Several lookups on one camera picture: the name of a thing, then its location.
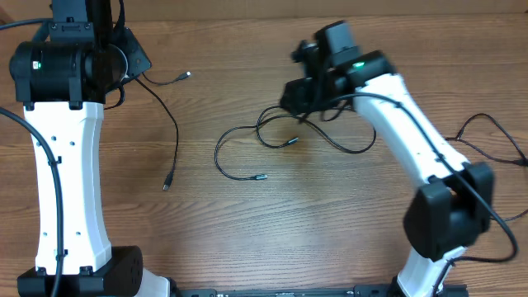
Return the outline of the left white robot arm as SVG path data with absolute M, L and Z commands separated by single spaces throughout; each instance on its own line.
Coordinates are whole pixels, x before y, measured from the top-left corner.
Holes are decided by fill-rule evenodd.
M 9 70 L 31 133 L 40 234 L 35 265 L 17 279 L 22 296 L 141 296 L 147 279 L 136 246 L 106 233 L 99 141 L 106 95 L 130 76 L 124 31 L 108 1 L 55 1 L 45 37 L 18 45 Z

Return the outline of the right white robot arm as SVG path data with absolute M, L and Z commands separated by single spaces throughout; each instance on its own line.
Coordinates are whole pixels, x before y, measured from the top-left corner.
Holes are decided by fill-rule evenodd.
M 494 176 L 451 147 L 409 94 L 387 56 L 363 53 L 350 26 L 338 21 L 303 40 L 291 58 L 304 76 L 288 82 L 280 106 L 305 118 L 341 102 L 368 120 L 412 181 L 415 195 L 403 227 L 411 244 L 404 268 L 369 296 L 465 296 L 446 285 L 453 261 L 489 229 Z

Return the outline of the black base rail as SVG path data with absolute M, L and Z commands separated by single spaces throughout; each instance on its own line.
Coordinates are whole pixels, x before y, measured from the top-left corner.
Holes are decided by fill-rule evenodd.
M 404 293 L 395 284 L 355 285 L 350 288 L 280 289 L 280 290 L 214 290 L 179 289 L 180 297 L 396 297 Z

